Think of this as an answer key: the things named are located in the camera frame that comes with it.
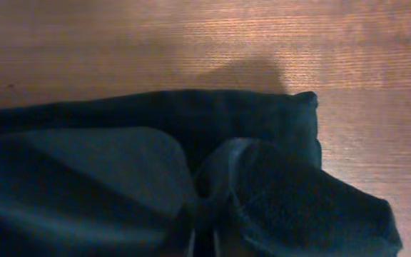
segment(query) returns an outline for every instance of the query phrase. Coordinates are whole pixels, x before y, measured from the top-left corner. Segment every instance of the wooden table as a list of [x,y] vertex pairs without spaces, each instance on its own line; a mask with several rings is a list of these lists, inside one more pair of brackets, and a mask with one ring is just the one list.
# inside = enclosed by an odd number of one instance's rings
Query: wooden table
[[180,88],[315,91],[324,169],[411,257],[411,0],[0,0],[0,108]]

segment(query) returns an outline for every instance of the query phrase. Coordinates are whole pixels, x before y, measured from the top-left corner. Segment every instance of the crumpled fabric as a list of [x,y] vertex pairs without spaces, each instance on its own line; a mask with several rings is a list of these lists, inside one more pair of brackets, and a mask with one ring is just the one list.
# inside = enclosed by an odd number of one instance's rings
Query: crumpled fabric
[[231,227],[255,256],[396,256],[389,203],[321,170],[317,106],[186,90],[0,110],[0,256],[157,256]]

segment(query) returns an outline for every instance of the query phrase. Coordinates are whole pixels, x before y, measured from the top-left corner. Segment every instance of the fabric fold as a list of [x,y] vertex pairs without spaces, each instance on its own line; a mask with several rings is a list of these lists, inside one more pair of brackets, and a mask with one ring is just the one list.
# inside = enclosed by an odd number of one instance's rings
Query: fabric fold
[[255,256],[396,256],[389,203],[322,171],[317,105],[187,90],[0,110],[0,256],[181,254],[231,230]]

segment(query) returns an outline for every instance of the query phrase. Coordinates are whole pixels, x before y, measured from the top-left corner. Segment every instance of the folded cloth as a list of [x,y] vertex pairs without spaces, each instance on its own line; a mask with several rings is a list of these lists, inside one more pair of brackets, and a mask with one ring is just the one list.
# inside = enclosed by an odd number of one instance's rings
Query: folded cloth
[[316,107],[188,90],[0,110],[0,256],[156,256],[230,227],[255,255],[396,256],[389,204],[321,171]]

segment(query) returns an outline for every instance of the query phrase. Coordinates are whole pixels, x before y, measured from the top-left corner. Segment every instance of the wood grain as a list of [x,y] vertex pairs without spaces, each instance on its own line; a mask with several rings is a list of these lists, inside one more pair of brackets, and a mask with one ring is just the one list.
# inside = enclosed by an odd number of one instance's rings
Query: wood grain
[[411,1],[0,0],[0,108],[181,88],[317,92],[325,170],[411,257]]

